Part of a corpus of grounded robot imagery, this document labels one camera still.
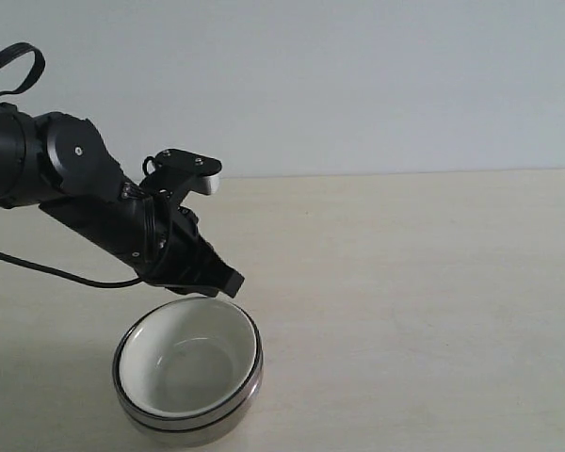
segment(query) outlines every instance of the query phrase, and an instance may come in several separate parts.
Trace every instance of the bowl rim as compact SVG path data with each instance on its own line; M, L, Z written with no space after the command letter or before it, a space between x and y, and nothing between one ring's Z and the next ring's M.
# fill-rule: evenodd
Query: bowl rim
M231 303L230 301L211 299L211 300L216 300L219 303L226 303L233 305L250 322L255 339L255 353L253 357L253 363L251 365L250 371L247 374L247 376L240 382L240 384L236 386L236 389L229 396L222 399L218 404L209 406L208 410L196 411L188 415L182 415L182 416L159 415L153 412L147 412L146 410L143 410L136 403L134 403L134 401L132 401L132 399L128 396L128 394L123 390L123 386L121 384L121 376L120 376L121 354L123 352L123 348L125 347L125 344L127 343L127 340L132 335L132 333L138 328L140 323L142 323L142 321L145 320L149 315L173 303L178 303L185 300L189 300L189 299L175 299L163 305L157 306L154 309L151 309L147 314L143 315L128 329L125 335L121 338L115 350L113 364L111 367L111 374L120 403L123 405L123 407L125 408L126 412L128 412L129 415L131 415L133 418L138 420L140 423L146 425L147 427L164 429L164 430L173 430L173 429L187 430L187 429L201 428L213 424L214 422L217 422L218 420L226 417L230 412L236 410L236 408L238 408L238 406L243 403L245 398L247 398L247 396L250 395L250 392L253 391L252 386L254 386L255 381L261 380L263 350L262 350L262 340L260 337L259 330L257 329L257 325L250 317L250 315L247 314L247 312L243 310L240 306ZM180 425L181 423L182 423L181 426L177 428L171 428L174 427L174 425Z

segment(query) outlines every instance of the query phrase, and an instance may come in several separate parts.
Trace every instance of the black robotic arm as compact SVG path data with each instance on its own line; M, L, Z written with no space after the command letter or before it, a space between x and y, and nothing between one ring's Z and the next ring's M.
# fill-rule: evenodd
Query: black robotic arm
M26 43L0 52L0 68L28 52L36 60L23 88L0 95L23 92L40 77L43 57ZM143 169L140 184L126 177L89 120L57 112L32 118L0 103L0 207L37 204L114 255L137 274L119 286L145 282L177 294L213 297L221 291L234 297L244 278L219 258L199 233L198 218L182 206L190 191L210 195L218 189L220 162L168 149L148 157ZM5 256L0 253L14 264L47 268Z

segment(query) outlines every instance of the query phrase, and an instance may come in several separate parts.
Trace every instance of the stainless steel bowl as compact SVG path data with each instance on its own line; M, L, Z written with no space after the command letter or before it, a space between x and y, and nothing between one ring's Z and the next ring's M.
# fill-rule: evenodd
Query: stainless steel bowl
M264 356L257 326L247 313L238 306L226 301L216 300L215 302L234 306L240 314L246 317L254 335L253 344L255 346L254 358L247 376L242 381L235 382L234 390L230 395L220 400L216 405L211 404L205 407L205 410L195 410L190 415L157 414L141 408L139 403L133 401L134 397L126 394L124 390L124 384L121 382L121 356L124 348L130 338L137 334L139 326L143 325L147 318L172 303L161 306L143 316L123 336L115 351L112 375L120 404L132 425L159 443L192 447L208 444L221 438L241 422L259 392L263 376Z

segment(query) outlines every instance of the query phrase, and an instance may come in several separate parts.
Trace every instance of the table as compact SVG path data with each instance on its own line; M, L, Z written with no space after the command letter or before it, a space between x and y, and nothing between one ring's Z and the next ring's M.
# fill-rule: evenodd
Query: table
M264 339L248 417L205 451L565 451L565 169L224 180L193 195ZM36 208L0 250L130 270ZM0 263L0 451L152 451L111 386L136 319L176 297Z

